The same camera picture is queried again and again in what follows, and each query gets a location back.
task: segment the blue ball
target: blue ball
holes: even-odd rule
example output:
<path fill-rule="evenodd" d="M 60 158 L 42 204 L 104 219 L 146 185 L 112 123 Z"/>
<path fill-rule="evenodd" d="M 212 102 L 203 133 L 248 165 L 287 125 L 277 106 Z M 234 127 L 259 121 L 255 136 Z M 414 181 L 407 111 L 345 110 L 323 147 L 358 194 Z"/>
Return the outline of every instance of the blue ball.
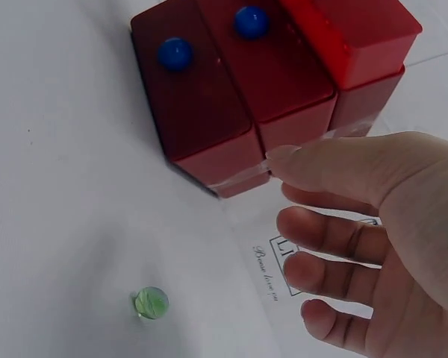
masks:
<path fill-rule="evenodd" d="M 193 48 L 188 41 L 172 37 L 159 46 L 158 60 L 170 71 L 182 71 L 193 61 Z"/>
<path fill-rule="evenodd" d="M 236 13 L 234 27 L 243 38 L 255 40 L 269 30 L 269 17 L 260 7 L 246 6 Z"/>

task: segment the printed logo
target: printed logo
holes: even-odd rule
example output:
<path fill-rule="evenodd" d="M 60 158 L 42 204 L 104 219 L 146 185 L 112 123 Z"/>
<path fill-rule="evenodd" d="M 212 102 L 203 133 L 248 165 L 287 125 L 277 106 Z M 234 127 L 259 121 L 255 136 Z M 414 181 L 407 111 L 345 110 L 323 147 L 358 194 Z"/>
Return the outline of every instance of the printed logo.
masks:
<path fill-rule="evenodd" d="M 270 246 L 272 247 L 272 250 L 274 252 L 274 256 L 276 257 L 277 263 L 281 270 L 282 277 L 284 278 L 285 284 L 287 285 L 287 287 L 289 289 L 290 295 L 297 296 L 299 293 L 302 293 L 302 292 L 299 291 L 298 289 L 294 289 L 293 287 L 289 286 L 289 284 L 285 280 L 284 262 L 285 262 L 285 259 L 287 259 L 289 255 L 295 254 L 297 251 L 300 251 L 299 246 L 284 239 L 282 236 L 274 237 L 273 239 L 271 239 L 269 241 L 270 241 Z"/>

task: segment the human hand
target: human hand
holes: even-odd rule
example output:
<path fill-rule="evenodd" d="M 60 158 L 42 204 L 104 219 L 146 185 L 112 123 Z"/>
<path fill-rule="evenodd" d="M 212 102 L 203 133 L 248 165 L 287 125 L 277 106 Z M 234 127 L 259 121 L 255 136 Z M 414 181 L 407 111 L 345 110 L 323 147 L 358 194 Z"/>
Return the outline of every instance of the human hand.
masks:
<path fill-rule="evenodd" d="M 380 216 L 382 226 L 282 210 L 282 236 L 344 257 L 287 259 L 290 285 L 373 308 L 370 320 L 302 305 L 316 339 L 369 358 L 448 357 L 448 142 L 425 134 L 325 139 L 268 154 L 291 201 Z M 369 268 L 370 263 L 379 268 Z"/>

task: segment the white surface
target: white surface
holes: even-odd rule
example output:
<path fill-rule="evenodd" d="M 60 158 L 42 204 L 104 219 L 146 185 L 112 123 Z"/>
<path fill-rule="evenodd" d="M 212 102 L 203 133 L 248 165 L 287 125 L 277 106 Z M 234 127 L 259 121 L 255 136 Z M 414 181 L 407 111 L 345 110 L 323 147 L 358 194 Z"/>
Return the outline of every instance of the white surface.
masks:
<path fill-rule="evenodd" d="M 422 2 L 382 127 L 448 138 L 448 0 Z M 150 4 L 0 1 L 0 358 L 279 356 L 220 204 L 162 160 L 128 33 Z M 143 327 L 149 284 L 172 308 Z"/>

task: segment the red wooden block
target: red wooden block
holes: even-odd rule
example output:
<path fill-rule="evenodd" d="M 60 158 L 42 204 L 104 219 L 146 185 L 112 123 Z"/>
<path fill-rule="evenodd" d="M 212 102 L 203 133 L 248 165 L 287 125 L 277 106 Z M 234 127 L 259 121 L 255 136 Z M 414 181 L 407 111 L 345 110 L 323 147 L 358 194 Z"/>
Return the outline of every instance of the red wooden block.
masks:
<path fill-rule="evenodd" d="M 420 23 L 398 0 L 280 0 L 341 89 L 397 73 Z"/>
<path fill-rule="evenodd" d="M 264 156 L 255 126 L 225 70 L 193 0 L 167 0 L 131 20 L 143 82 L 168 160 L 204 185 L 218 183 Z M 193 62 L 171 72 L 158 48 L 171 37 L 193 47 Z M 219 192 L 229 197 L 265 183 L 261 175 Z"/>
<path fill-rule="evenodd" d="M 369 124 L 367 128 L 369 130 L 404 74 L 405 67 L 403 66 L 396 75 L 353 89 L 341 90 L 329 129 L 333 130 L 365 121 Z"/>
<path fill-rule="evenodd" d="M 266 150 L 322 136 L 335 105 L 335 86 L 276 0 L 196 0 Z M 248 5 L 264 10 L 270 29 L 245 40 L 234 16 Z"/>

